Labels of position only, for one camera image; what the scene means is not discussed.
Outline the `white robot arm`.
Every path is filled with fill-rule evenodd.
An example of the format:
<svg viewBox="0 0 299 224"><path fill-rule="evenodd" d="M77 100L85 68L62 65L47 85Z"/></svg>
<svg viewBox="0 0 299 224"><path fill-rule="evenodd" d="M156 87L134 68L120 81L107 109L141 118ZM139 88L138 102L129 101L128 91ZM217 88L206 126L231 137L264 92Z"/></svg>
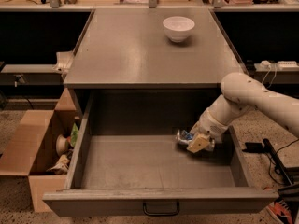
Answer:
<svg viewBox="0 0 299 224"><path fill-rule="evenodd" d="M187 150L196 153L215 143L230 123L256 108L282 128L299 136L299 100L268 90L243 73L230 73L221 81L221 95L193 125Z"/></svg>

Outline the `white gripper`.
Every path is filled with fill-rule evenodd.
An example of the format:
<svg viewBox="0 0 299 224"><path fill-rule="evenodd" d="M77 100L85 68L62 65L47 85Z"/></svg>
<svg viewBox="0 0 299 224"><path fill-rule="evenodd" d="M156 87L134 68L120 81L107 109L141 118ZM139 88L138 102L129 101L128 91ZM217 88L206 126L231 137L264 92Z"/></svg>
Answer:
<svg viewBox="0 0 299 224"><path fill-rule="evenodd" d="M227 128L228 126L217 121L210 109L207 108L190 130L193 139L188 144L187 150L196 153L204 149L215 138L220 137Z"/></svg>

